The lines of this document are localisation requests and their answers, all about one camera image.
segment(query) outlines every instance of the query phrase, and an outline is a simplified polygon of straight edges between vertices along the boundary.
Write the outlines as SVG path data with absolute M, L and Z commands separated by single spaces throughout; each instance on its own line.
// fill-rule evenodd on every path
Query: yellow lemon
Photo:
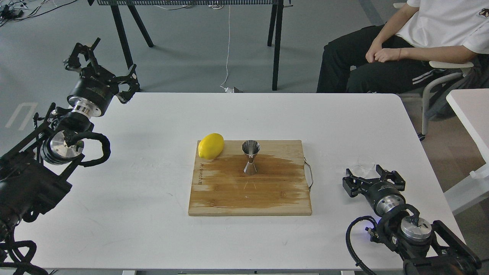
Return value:
M 224 138 L 212 133 L 206 135 L 199 143 L 199 157 L 206 160 L 215 159 L 224 149 Z

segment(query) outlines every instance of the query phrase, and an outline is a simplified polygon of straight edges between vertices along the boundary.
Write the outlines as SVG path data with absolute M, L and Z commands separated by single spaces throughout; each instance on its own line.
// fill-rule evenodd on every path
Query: jigger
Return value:
M 255 140 L 247 140 L 243 143 L 242 149 L 248 160 L 244 173 L 250 176 L 256 174 L 255 157 L 260 151 L 260 144 Z

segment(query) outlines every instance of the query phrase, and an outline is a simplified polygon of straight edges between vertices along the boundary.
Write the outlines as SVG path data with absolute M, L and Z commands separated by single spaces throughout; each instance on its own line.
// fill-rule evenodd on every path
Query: table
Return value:
M 89 4 L 92 5 L 95 0 L 88 0 Z M 280 41 L 282 38 L 282 18 L 284 13 L 284 0 L 97 0 L 99 5 L 110 5 L 112 16 L 114 17 L 115 27 L 117 29 L 117 34 L 119 35 L 119 40 L 121 42 L 122 51 L 124 52 L 124 58 L 126 59 L 127 68 L 129 68 L 133 63 L 133 58 L 131 56 L 131 50 L 129 50 L 129 43 L 126 37 L 126 31 L 124 29 L 124 24 L 122 23 L 122 18 L 119 11 L 120 5 L 126 5 L 129 8 L 141 34 L 148 47 L 153 47 L 153 41 L 144 26 L 139 13 L 136 10 L 135 5 L 212 5 L 212 4 L 223 4 L 223 5 L 257 5 L 257 4 L 271 4 L 272 12 L 270 16 L 270 25 L 268 29 L 268 40 L 267 46 L 272 46 L 273 32 L 275 31 L 275 49 L 273 54 L 273 75 L 272 75 L 272 91 L 276 91 L 278 85 L 278 67 L 280 61 Z
M 461 239 L 416 131 L 394 94 L 137 93 L 114 100 L 95 132 L 111 141 L 102 164 L 77 168 L 67 196 L 16 229 L 33 240 L 44 268 L 199 271 L 359 270 L 345 232 L 373 215 L 363 196 L 342 187 L 345 169 L 369 155 L 406 180 L 407 202 Z M 312 166 L 311 216 L 191 217 L 187 214 L 197 140 L 300 139 Z M 98 143 L 86 143 L 86 160 Z M 63 167 L 50 167 L 60 172 Z M 353 246 L 372 269 L 400 270 L 400 257 L 369 241 Z
M 489 89 L 453 90 L 446 100 L 474 140 L 486 161 L 477 171 L 445 192 L 448 205 L 458 214 L 489 197 Z

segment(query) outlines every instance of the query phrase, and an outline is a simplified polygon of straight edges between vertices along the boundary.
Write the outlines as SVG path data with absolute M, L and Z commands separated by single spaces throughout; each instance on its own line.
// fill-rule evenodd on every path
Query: chair wheel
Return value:
M 422 133 L 418 133 L 418 138 L 420 141 L 423 141 L 423 139 L 426 137 L 426 135 L 423 135 Z

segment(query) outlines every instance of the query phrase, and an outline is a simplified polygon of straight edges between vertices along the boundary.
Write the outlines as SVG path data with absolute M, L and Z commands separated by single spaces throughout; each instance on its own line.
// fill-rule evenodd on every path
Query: gray floor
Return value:
M 49 2 L 41 12 L 68 2 Z M 293 0 L 294 7 L 284 10 L 277 92 L 315 92 L 324 44 L 361 27 L 386 21 L 395 12 L 393 2 L 396 1 Z M 228 23 L 231 27 L 229 77 L 223 86 L 235 86 L 244 92 L 272 92 L 273 48 L 266 46 L 269 6 L 234 5 L 221 10 L 194 6 L 175 11 L 141 6 L 138 11 L 156 45 L 154 48 L 146 46 L 129 11 L 121 7 L 144 92 L 223 92 L 220 84 L 226 78 Z M 125 74 L 124 56 L 107 6 L 90 7 L 86 1 L 79 0 L 37 18 L 0 28 L 0 136 L 9 137 L 0 140 L 0 154 L 31 131 L 30 124 L 21 128 L 20 118 L 7 127 L 19 103 L 37 103 L 36 111 L 40 113 L 52 101 L 66 105 L 66 96 L 78 76 L 65 71 L 62 61 L 76 42 L 91 44 L 96 37 L 102 39 L 95 50 L 99 63 L 116 75 Z M 405 106 L 413 125 L 420 129 L 420 104 L 407 99 Z M 164 111 L 164 102 L 156 103 L 154 108 Z M 19 117 L 26 116 L 26 112 L 23 110 Z M 423 146 L 443 190 L 484 164 L 456 117 L 431 122 Z M 475 205 L 456 215 L 456 219 L 467 244 L 481 258 L 488 258 L 489 202 Z M 11 273 L 0 271 L 1 275 Z M 62 270 L 57 274 L 121 272 Z M 163 273 L 147 271 L 145 274 Z M 487 263 L 480 274 L 489 274 Z

